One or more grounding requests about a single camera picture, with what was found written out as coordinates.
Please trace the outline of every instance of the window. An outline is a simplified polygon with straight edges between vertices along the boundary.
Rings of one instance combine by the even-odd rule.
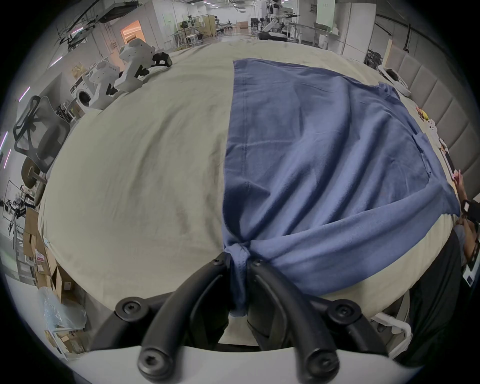
[[[145,41],[145,36],[142,32],[142,27],[140,26],[140,22],[138,20],[123,28],[120,33],[123,37],[123,41],[125,42],[125,44],[136,38]]]

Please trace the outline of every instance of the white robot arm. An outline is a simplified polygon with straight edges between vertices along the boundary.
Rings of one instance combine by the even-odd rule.
[[[142,86],[138,76],[148,74],[148,69],[156,65],[170,67],[172,60],[165,52],[155,53],[155,47],[141,39],[133,39],[120,49],[120,58],[127,62],[127,66],[120,78],[115,81],[114,87],[124,92],[133,92]]]
[[[113,89],[119,73],[120,69],[106,60],[99,62],[91,70],[89,80],[96,84],[96,90],[88,105],[90,108],[105,109],[122,93]]]
[[[260,40],[280,40],[287,41],[287,35],[283,32],[285,29],[284,20],[295,17],[291,8],[285,8],[280,0],[269,0],[267,5],[267,18],[270,22],[259,33]]]

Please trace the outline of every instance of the padded headboard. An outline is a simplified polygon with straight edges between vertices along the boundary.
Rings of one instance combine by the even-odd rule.
[[[445,85],[404,50],[391,46],[387,68],[398,72],[411,99],[435,121],[438,135],[448,146],[456,169],[464,175],[470,199],[480,193],[480,133]]]

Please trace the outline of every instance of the white bedsheet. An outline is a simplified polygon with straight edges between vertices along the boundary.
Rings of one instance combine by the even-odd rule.
[[[233,60],[328,68],[365,84],[383,80],[333,52],[283,42],[217,43],[171,57],[171,68],[157,70],[142,88],[80,120],[57,158],[40,207],[39,230],[59,264],[111,309],[127,296],[174,291],[222,251]],[[426,132],[413,102],[402,101]],[[376,314],[418,280],[452,227],[453,218],[443,215],[395,263],[326,297],[355,300],[365,315]]]

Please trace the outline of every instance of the black sleeve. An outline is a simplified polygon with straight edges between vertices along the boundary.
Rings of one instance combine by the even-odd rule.
[[[396,360],[419,367],[435,359],[447,337],[462,279],[460,244],[452,231],[444,247],[410,289],[412,341]]]

